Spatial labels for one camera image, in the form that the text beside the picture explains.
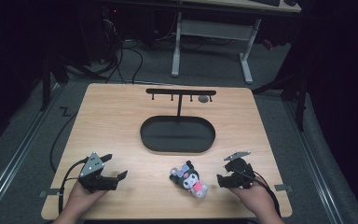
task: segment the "human hand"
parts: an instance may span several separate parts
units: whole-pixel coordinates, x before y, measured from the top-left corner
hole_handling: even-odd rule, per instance
[[[76,223],[107,191],[108,190],[97,190],[90,193],[76,181],[65,207],[53,224]]]
[[[256,179],[266,184],[266,182],[259,176],[256,177]],[[254,182],[248,189],[229,188],[229,190],[237,195],[240,198],[241,203],[257,216],[260,223],[283,223],[275,210],[271,196],[259,183]]]

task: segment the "plush toy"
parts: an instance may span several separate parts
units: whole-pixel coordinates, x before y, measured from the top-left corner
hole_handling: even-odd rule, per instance
[[[200,181],[200,175],[194,169],[191,161],[187,161],[186,164],[182,166],[182,170],[172,168],[170,180],[180,187],[190,191],[193,196],[198,199],[204,198],[208,191],[208,187]]]

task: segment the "desk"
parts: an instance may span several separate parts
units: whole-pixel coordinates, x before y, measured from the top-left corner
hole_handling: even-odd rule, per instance
[[[147,94],[147,88],[214,90],[213,101],[203,104],[183,98],[182,115],[207,119],[216,131],[210,149],[200,154],[157,153],[147,149],[140,136],[143,122],[156,115],[176,115],[178,98]],[[91,84],[51,184],[58,189],[67,170],[95,151],[113,154],[103,176],[128,170],[116,191],[109,191],[85,216],[87,219],[229,218],[253,217],[229,190],[218,186],[216,175],[228,175],[223,159],[237,151],[251,151],[244,159],[264,176],[273,188],[282,184],[269,140],[252,92],[245,88],[178,87]],[[177,187],[170,170],[192,161],[209,190],[204,199]],[[78,176],[81,166],[69,176]],[[64,201],[71,191],[68,181]],[[286,192],[275,192],[283,217],[292,214]],[[58,215],[58,196],[47,197],[42,217]]]
[[[183,2],[186,3],[202,3],[226,7],[247,7],[253,9],[262,9],[262,10],[271,10],[271,11],[280,11],[280,12],[300,12],[301,7],[296,4],[293,7],[288,6],[283,1],[281,1],[278,7],[268,6],[265,4],[260,4],[252,2],[249,0],[183,0],[180,1],[180,4]],[[242,67],[243,76],[247,84],[252,84],[253,79],[251,71],[249,69],[248,57],[251,51],[252,45],[255,41],[255,36],[257,35],[258,27],[260,25],[261,19],[256,19],[255,24],[253,25],[234,25],[218,22],[208,22],[208,21],[190,21],[182,20],[182,13],[179,12],[177,25],[176,25],[176,43],[175,50],[173,52],[172,60],[172,76],[179,76],[179,64],[180,64],[180,40],[181,35],[198,35],[198,36],[207,36],[214,38],[225,38],[246,41],[246,46],[243,50],[243,53],[240,54],[240,62]]]

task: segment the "gray floor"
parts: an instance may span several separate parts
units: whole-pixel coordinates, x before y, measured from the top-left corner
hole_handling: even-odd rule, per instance
[[[135,79],[137,84],[152,82],[255,89],[275,78],[290,49],[289,45],[272,50],[254,45],[249,58],[254,84],[246,85],[237,54],[210,51],[216,46],[208,45],[197,50],[184,46],[180,76],[172,78],[173,46],[162,46],[168,43],[160,42],[161,45],[153,48],[142,44],[136,46],[135,49],[143,56],[143,65]],[[123,52],[120,72],[131,83],[141,58],[133,51]],[[117,73],[110,80],[111,83],[121,82]],[[73,120],[69,122],[62,134],[58,135],[70,118],[65,116],[63,108],[67,108],[66,114],[74,115],[87,86],[92,82],[97,81],[71,76],[66,86],[56,89],[48,113],[39,112],[42,89],[38,85],[11,119],[0,138],[0,183],[5,182],[0,184],[0,223],[46,222],[40,216],[45,198],[39,197],[39,194],[49,188],[54,176],[48,161],[49,153],[59,136],[53,148],[54,165],[57,166],[74,123]],[[310,99],[307,99],[303,133],[293,122],[294,103],[282,102],[279,91],[267,91],[256,95],[255,99],[283,182],[292,189],[288,196],[294,212],[284,221],[358,223],[358,203],[323,139]],[[35,121],[40,121],[40,125],[33,126]]]

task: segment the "white plush face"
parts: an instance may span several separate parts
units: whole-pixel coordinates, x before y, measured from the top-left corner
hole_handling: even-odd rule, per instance
[[[185,181],[183,181],[183,187],[185,189],[191,189],[199,180],[199,177],[195,174],[191,174]]]

